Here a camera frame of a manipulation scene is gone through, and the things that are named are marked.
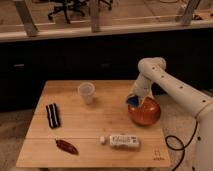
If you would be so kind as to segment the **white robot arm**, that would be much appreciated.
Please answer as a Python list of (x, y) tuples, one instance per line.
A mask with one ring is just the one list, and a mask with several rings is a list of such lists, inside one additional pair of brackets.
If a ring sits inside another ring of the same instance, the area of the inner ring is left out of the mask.
[(152, 84), (158, 84), (198, 122), (193, 171), (213, 171), (213, 97), (171, 76), (162, 57), (143, 58), (138, 63), (139, 75), (127, 96), (128, 112), (138, 124), (152, 124), (159, 119), (160, 109), (152, 96)]

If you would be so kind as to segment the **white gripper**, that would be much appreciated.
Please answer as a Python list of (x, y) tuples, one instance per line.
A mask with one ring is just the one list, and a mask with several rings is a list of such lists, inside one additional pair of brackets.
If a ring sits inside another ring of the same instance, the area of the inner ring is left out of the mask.
[(153, 96), (151, 90), (152, 84), (153, 82), (151, 80), (146, 78), (144, 75), (139, 74), (132, 87), (133, 93), (128, 94), (126, 97), (126, 103), (130, 103), (135, 94), (140, 97), (138, 107), (142, 107), (146, 100), (146, 96)]

